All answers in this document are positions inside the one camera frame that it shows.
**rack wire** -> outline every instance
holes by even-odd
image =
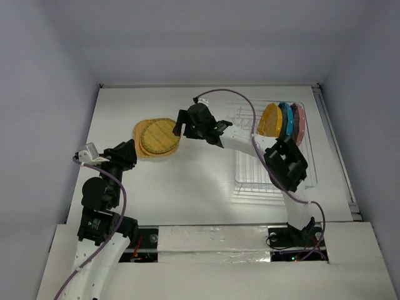
[[[278,101],[255,99],[251,99],[251,102],[256,109],[256,128],[258,127],[259,120],[266,106],[273,102],[279,104]],[[241,100],[237,100],[234,103],[234,107],[234,124],[242,129],[251,130],[253,112],[250,107]],[[317,176],[307,124],[304,139],[299,149],[308,162],[306,188],[314,187],[317,185]],[[237,195],[262,196],[264,198],[268,196],[269,200],[282,200],[281,191],[271,182],[267,171],[264,169],[259,159],[239,151],[235,151],[234,153],[234,192]]]

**white wire rack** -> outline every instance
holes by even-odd
[[[275,102],[276,104],[279,104],[279,102],[254,99],[251,99],[251,102],[254,104],[256,109],[257,130],[259,120],[266,106],[269,103]],[[242,100],[238,100],[235,103],[234,123],[242,129],[251,130],[253,112],[249,105],[243,103]],[[317,184],[317,176],[307,125],[304,139],[300,144],[299,149],[308,162],[306,188],[314,187]],[[264,198],[269,196],[269,199],[282,199],[280,190],[271,182],[267,171],[264,169],[258,158],[244,154],[243,152],[235,151],[234,165],[234,192],[237,195],[262,196]]]

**gray wall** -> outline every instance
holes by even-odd
[[[0,1],[1,299],[36,297],[98,92],[61,14],[41,4]]]
[[[96,79],[129,84],[321,82],[369,3],[56,1]]]
[[[374,0],[323,84],[364,219],[400,296],[400,2]]]

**yellow round mat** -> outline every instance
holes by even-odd
[[[258,133],[262,136],[277,138],[282,129],[282,111],[275,103],[268,104],[262,113]]]
[[[150,122],[141,135],[143,149],[153,154],[162,154],[174,149],[181,138],[173,134],[175,123],[167,118]]]
[[[138,122],[134,129],[133,129],[133,139],[135,141],[135,150],[136,150],[136,155],[140,158],[155,158],[159,156],[167,156],[172,153],[174,153],[178,149],[178,145],[176,147],[168,152],[161,153],[161,154],[154,154],[151,152],[146,151],[146,149],[143,148],[143,145],[141,144],[141,136],[143,131],[154,121],[157,119],[147,119]]]

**dish rack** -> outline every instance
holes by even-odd
[[[276,103],[278,105],[279,101],[250,100],[256,110],[255,130],[257,130],[259,120],[267,105],[270,103]],[[234,103],[234,107],[234,124],[242,129],[251,130],[253,112],[249,104],[243,102],[243,100],[237,100]],[[312,188],[317,185],[317,176],[307,123],[304,139],[299,149],[308,162],[306,188]],[[282,200],[281,191],[271,182],[267,171],[264,169],[259,159],[239,151],[235,151],[234,153],[234,193],[237,196],[262,196],[264,199],[267,196],[269,200]]]

